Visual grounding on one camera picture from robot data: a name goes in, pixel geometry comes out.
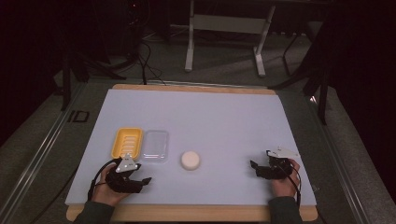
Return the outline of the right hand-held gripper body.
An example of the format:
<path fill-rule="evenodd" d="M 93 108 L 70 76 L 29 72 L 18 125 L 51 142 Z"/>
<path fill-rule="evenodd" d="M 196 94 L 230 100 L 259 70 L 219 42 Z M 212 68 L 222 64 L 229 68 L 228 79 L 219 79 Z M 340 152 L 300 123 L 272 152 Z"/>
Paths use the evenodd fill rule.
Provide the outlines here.
<path fill-rule="evenodd" d="M 259 166 L 257 176 L 264 179 L 284 179 L 292 173 L 290 159 L 298 159 L 300 154 L 283 147 L 267 149 L 273 152 L 273 157 L 268 157 L 267 166 Z"/>

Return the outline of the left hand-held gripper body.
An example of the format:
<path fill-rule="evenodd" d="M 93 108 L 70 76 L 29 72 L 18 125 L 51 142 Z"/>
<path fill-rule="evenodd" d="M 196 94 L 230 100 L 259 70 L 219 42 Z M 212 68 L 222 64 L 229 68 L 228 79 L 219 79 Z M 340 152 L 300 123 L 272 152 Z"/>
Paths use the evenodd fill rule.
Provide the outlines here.
<path fill-rule="evenodd" d="M 139 181 L 131 180 L 129 176 L 134 172 L 137 163 L 127 154 L 124 158 L 116 159 L 116 166 L 106 176 L 108 186 L 119 193 L 139 193 Z"/>

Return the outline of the person's right hand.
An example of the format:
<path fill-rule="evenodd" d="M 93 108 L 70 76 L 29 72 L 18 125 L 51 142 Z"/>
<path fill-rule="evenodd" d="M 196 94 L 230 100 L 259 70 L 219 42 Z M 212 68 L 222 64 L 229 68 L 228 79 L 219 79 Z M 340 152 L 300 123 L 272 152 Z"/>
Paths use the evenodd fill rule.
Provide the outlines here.
<path fill-rule="evenodd" d="M 273 179 L 271 181 L 272 192 L 275 197 L 294 197 L 300 185 L 298 171 L 300 165 L 293 159 L 290 159 L 293 167 L 292 173 L 284 179 Z"/>

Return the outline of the person's left hand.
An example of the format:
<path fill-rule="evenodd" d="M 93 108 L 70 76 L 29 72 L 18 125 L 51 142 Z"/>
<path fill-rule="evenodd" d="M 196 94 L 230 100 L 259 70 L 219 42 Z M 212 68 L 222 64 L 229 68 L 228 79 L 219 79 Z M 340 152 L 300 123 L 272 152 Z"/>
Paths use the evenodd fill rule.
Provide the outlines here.
<path fill-rule="evenodd" d="M 129 196 L 129 193 L 119 193 L 112 190 L 106 183 L 106 176 L 114 166 L 115 164 L 112 163 L 101 172 L 100 181 L 94 187 L 92 195 L 93 202 L 104 203 L 115 207 L 118 203 Z"/>

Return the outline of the yellow soap dish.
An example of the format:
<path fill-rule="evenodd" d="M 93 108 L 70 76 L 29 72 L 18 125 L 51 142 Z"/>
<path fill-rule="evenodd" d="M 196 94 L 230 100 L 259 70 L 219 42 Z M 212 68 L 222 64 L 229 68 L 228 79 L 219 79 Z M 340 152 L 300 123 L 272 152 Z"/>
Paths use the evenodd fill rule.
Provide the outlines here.
<path fill-rule="evenodd" d="M 113 159 L 124 158 L 129 154 L 134 160 L 137 160 L 142 146 L 144 132 L 140 128 L 120 128 L 116 133 L 111 150 Z"/>

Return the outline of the clear plastic lid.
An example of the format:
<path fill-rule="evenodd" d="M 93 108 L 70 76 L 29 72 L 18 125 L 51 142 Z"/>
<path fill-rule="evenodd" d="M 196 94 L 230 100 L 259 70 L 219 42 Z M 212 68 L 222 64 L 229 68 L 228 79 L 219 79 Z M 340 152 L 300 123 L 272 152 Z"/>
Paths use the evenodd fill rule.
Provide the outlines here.
<path fill-rule="evenodd" d="M 142 160 L 151 163 L 163 163 L 168 155 L 169 133 L 161 130 L 146 132 L 142 147 Z"/>

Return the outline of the round white soap bar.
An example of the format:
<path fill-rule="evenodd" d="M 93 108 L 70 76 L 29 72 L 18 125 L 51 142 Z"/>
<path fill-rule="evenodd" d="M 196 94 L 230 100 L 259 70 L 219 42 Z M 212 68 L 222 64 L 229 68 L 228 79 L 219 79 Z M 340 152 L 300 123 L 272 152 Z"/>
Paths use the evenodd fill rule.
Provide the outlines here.
<path fill-rule="evenodd" d="M 181 155 L 180 162 L 185 170 L 193 171 L 200 166 L 201 158 L 195 151 L 186 151 Z"/>

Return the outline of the white table mat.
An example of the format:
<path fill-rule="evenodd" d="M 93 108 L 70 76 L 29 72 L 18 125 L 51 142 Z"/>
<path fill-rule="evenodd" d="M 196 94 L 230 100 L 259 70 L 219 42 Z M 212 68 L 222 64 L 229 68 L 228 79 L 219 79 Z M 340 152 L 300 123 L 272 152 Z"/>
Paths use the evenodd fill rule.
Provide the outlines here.
<path fill-rule="evenodd" d="M 266 205 L 269 181 L 249 161 L 267 163 L 265 151 L 297 148 L 276 95 L 187 91 L 110 90 L 92 131 L 66 204 L 85 203 L 91 181 L 110 160 L 118 129 L 169 133 L 167 160 L 142 161 L 132 177 L 151 177 L 133 204 Z M 200 166 L 187 171 L 181 155 L 195 151 Z"/>

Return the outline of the black metal stand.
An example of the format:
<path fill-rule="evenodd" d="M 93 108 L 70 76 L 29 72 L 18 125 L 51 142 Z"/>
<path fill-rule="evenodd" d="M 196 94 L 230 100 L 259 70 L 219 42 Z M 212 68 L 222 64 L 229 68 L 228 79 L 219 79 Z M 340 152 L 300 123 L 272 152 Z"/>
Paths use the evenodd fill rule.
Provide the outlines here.
<path fill-rule="evenodd" d="M 305 96 L 314 97 L 319 91 L 318 97 L 318 118 L 323 125 L 326 125 L 325 109 L 327 103 L 329 72 L 326 70 L 327 64 L 320 55 L 320 46 L 316 38 L 322 26 L 322 21 L 308 21 L 304 26 L 304 33 L 311 41 L 311 46 L 305 54 L 302 63 L 291 74 L 290 78 L 279 84 L 269 86 L 269 90 L 282 90 L 302 79 L 307 79 L 303 93 Z"/>

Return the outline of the metal floor rail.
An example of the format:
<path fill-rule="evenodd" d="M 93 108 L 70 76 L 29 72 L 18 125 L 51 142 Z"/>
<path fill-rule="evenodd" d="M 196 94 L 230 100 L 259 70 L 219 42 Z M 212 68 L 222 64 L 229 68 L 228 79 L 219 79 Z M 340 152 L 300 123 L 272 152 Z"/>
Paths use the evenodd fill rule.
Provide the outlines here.
<path fill-rule="evenodd" d="M 366 212 L 364 211 L 361 200 L 359 199 L 356 190 L 353 187 L 351 179 L 347 173 L 347 168 L 342 162 L 338 153 L 338 148 L 332 141 L 330 131 L 326 125 L 322 124 L 322 121 L 318 118 L 318 100 L 315 96 L 309 96 L 306 98 L 311 114 L 314 117 L 314 121 L 318 126 L 318 132 L 325 143 L 325 147 L 330 154 L 329 159 L 332 163 L 332 168 L 335 171 L 339 180 L 339 185 L 342 188 L 346 200 L 349 204 L 351 212 L 358 224 L 369 224 L 369 220 Z"/>
<path fill-rule="evenodd" d="M 11 191 L 10 195 L 7 197 L 7 201 L 0 209 L 0 224 L 8 224 L 9 221 L 13 218 L 28 189 L 34 182 L 35 177 L 38 174 L 45 159 L 48 157 L 52 146 L 56 142 L 63 126 L 66 124 L 66 120 L 71 114 L 72 107 L 75 101 L 84 91 L 86 86 L 86 83 L 77 84 L 77 86 L 73 90 L 70 103 L 65 108 L 65 110 L 62 110 L 60 112 L 59 116 L 54 121 L 45 139 L 41 143 L 39 149 L 37 150 L 33 158 L 30 159 L 30 161 L 27 163 L 15 187 Z"/>

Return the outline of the white metal desk frame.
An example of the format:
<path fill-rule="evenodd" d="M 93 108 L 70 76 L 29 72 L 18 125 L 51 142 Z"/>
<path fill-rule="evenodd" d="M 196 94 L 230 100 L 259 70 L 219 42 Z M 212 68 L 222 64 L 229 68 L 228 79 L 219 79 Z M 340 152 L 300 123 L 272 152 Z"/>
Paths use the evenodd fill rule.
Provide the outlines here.
<path fill-rule="evenodd" d="M 217 15 L 196 14 L 194 10 L 195 1 L 190 0 L 189 18 L 189 42 L 187 47 L 185 71 L 190 72 L 193 68 L 194 56 L 194 31 L 205 30 L 215 32 L 231 32 L 259 35 L 261 37 L 257 46 L 253 48 L 254 60 L 259 77 L 265 77 L 262 49 L 268 36 L 272 23 L 272 18 L 276 11 L 276 6 L 269 6 L 265 19 L 240 18 Z"/>

